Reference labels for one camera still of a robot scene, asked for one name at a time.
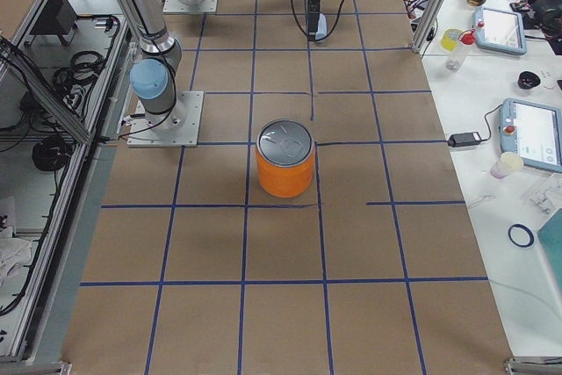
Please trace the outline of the light blue plastic cup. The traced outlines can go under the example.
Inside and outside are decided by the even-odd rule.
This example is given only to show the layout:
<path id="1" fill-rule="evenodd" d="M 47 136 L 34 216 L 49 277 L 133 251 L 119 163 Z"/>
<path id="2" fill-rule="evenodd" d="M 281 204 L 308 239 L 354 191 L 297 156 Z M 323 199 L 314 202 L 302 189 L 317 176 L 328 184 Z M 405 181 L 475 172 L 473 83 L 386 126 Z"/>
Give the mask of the light blue plastic cup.
<path id="1" fill-rule="evenodd" d="M 317 31 L 315 34 L 315 40 L 317 42 L 322 41 L 326 36 L 328 35 L 328 24 L 327 24 L 327 20 L 324 14 L 320 13 L 319 14 L 319 19 L 318 19 L 318 26 L 317 26 Z"/>

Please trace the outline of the white paper cup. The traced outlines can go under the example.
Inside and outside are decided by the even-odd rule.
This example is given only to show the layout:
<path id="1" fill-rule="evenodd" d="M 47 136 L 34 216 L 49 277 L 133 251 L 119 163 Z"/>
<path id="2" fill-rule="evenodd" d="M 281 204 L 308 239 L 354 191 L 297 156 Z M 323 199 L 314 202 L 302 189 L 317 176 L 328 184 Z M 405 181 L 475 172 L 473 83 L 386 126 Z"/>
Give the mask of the white paper cup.
<path id="1" fill-rule="evenodd" d="M 490 175 L 496 179 L 503 179 L 521 171 L 523 166 L 523 159 L 517 153 L 503 152 L 490 169 Z"/>

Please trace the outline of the clear bottle red cap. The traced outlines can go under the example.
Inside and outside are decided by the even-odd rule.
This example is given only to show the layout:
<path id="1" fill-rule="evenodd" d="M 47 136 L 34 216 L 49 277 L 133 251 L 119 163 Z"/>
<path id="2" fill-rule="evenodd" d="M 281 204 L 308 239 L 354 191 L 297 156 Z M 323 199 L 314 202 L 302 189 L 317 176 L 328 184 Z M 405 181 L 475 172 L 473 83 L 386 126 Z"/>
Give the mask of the clear bottle red cap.
<path id="1" fill-rule="evenodd" d="M 467 55 L 472 51 L 475 44 L 475 30 L 466 30 L 458 35 L 457 43 L 450 52 L 445 67 L 450 71 L 458 71 L 463 65 Z"/>

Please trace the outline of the orange canister with grey lid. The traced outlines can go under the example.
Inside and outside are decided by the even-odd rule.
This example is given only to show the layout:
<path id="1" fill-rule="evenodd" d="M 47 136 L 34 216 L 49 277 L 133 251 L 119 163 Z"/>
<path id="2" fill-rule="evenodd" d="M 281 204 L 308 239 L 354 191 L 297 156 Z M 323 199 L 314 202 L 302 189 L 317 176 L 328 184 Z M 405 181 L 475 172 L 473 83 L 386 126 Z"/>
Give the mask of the orange canister with grey lid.
<path id="1" fill-rule="evenodd" d="M 301 123 L 290 119 L 268 122 L 256 140 L 258 180 L 278 198 L 302 194 L 313 178 L 313 136 Z"/>

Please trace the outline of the upper teach pendant tablet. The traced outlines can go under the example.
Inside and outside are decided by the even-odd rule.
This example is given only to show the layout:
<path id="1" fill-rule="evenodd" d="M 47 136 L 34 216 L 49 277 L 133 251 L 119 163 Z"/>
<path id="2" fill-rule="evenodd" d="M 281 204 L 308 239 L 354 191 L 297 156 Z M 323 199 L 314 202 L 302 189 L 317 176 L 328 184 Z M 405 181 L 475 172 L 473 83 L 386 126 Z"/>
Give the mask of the upper teach pendant tablet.
<path id="1" fill-rule="evenodd" d="M 479 48 L 511 55 L 527 53 L 519 13 L 479 6 L 473 13 L 473 25 Z"/>

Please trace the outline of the teach pendant tablet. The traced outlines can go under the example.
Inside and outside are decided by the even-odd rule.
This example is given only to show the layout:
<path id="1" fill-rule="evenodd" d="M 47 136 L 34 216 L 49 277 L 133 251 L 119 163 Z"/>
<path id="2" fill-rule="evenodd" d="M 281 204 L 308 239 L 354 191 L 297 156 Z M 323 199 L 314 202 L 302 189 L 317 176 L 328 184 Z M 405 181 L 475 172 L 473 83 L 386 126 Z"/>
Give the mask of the teach pendant tablet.
<path id="1" fill-rule="evenodd" d="M 526 166 L 561 172 L 561 110 L 516 98 L 500 108 L 500 148 L 518 154 Z"/>
<path id="2" fill-rule="evenodd" d="M 479 48 L 511 55 L 527 53 L 519 13 L 479 6 L 473 13 L 473 25 Z"/>

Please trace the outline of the black power adapter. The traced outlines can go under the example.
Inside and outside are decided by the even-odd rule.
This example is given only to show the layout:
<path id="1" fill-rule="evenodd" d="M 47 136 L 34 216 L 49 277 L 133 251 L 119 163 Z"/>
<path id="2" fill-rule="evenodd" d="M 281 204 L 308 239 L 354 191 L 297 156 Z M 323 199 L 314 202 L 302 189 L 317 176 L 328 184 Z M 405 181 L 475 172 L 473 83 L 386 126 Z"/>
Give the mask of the black power adapter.
<path id="1" fill-rule="evenodd" d="M 482 141 L 478 132 L 453 133 L 447 140 L 447 144 L 452 148 L 463 148 L 477 146 Z"/>

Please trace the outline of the small black bowl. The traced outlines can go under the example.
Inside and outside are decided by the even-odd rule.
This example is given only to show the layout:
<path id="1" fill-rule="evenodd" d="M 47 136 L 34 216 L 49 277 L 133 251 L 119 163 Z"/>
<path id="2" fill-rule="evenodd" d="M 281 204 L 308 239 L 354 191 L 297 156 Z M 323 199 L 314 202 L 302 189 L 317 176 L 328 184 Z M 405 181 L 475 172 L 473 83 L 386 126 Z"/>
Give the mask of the small black bowl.
<path id="1" fill-rule="evenodd" d="M 517 86 L 521 90 L 533 90 L 541 83 L 540 77 L 531 71 L 523 71 L 517 79 Z"/>

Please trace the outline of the lower teach pendant tablet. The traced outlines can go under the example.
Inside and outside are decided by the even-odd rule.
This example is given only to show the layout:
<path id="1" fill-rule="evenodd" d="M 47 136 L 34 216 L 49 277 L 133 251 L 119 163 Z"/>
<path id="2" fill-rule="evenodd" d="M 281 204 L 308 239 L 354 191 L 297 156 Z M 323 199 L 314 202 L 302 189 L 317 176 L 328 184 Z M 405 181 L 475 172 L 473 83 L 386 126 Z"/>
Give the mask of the lower teach pendant tablet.
<path id="1" fill-rule="evenodd" d="M 526 166 L 561 172 L 561 110 L 516 98 L 500 108 L 500 148 L 518 154 Z"/>

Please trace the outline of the white crumpled cloth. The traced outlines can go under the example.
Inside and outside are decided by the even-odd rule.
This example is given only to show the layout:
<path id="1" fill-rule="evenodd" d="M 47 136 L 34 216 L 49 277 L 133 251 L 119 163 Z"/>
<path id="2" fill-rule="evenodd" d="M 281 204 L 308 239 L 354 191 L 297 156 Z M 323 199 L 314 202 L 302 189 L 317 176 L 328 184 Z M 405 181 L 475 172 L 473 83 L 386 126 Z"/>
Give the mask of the white crumpled cloth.
<path id="1" fill-rule="evenodd" d="M 1 199 L 1 284 L 32 261 L 32 242 L 17 237 L 15 198 Z"/>

